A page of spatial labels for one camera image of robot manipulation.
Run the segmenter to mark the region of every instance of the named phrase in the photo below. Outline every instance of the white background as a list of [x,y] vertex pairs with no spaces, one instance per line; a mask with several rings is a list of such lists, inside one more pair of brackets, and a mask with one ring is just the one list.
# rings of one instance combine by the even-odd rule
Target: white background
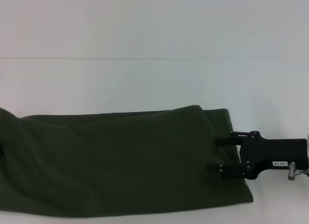
[[[228,108],[234,129],[309,134],[309,0],[0,0],[0,106],[17,116]],[[254,203],[5,224],[309,222],[309,179],[265,171]]]

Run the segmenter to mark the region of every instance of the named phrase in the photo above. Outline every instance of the label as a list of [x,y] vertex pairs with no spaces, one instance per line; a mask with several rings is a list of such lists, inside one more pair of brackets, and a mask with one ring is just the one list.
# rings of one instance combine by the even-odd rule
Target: label
[[289,166],[287,161],[273,161],[272,165],[276,166],[276,167],[280,167],[280,166],[281,167],[288,167]]

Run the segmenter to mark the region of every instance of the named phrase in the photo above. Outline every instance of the black metal bracket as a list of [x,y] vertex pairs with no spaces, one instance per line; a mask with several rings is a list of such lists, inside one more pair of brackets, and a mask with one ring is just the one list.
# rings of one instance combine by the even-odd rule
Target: black metal bracket
[[217,147],[240,145],[239,165],[212,166],[212,171],[221,173],[224,178],[246,178],[254,180],[267,169],[294,170],[309,168],[306,139],[267,140],[260,132],[231,132],[225,139],[215,141]]

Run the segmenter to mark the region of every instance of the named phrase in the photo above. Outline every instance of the olive green fabric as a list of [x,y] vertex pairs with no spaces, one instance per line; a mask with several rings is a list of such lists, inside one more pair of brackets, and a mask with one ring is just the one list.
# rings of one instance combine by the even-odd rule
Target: olive green fabric
[[243,179],[206,164],[239,162],[214,139],[232,130],[225,109],[17,118],[0,109],[0,210],[97,217],[252,202]]

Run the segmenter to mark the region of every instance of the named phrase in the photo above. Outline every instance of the dark green cloth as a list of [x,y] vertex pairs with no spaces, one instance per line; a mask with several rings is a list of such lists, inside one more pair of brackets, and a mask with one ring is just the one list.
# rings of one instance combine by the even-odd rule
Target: dark green cloth
[[17,118],[0,109],[0,210],[96,217],[252,202],[243,179],[207,172],[239,162],[214,139],[232,130],[226,109]]

